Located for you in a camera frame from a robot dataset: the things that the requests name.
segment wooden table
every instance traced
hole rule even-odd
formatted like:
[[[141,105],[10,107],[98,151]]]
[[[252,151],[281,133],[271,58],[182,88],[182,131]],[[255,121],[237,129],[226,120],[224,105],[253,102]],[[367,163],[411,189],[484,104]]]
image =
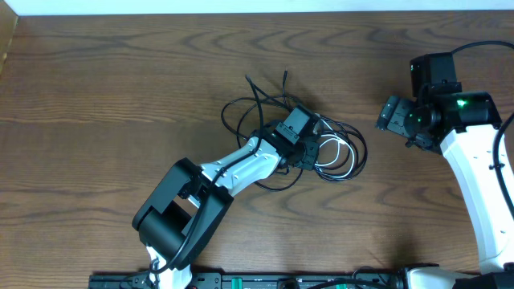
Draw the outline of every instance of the wooden table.
[[[305,173],[282,193],[250,187],[195,264],[476,271],[449,165],[374,123],[390,95],[411,96],[410,59],[512,40],[513,28],[514,12],[21,18],[0,81],[0,287],[84,288],[94,271],[147,267],[133,215],[178,159],[235,150],[222,106],[251,96],[245,74],[279,93],[285,67],[289,93],[361,130],[365,170],[336,185]],[[503,118],[514,110],[512,56],[481,47],[455,59],[465,90],[489,91]],[[267,109],[267,119],[284,116]],[[243,131],[257,124],[255,114]]]

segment green led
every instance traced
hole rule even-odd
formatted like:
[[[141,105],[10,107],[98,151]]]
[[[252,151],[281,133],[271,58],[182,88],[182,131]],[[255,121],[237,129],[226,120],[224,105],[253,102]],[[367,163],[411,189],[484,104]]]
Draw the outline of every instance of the green led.
[[[466,100],[457,100],[457,105],[459,105],[461,108],[467,104]]]

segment white backdrop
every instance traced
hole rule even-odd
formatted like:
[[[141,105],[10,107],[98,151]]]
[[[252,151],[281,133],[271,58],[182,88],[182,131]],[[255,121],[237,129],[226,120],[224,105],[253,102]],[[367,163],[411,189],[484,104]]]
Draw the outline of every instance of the white backdrop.
[[[514,10],[514,0],[6,0],[6,2],[20,16],[377,10]]]

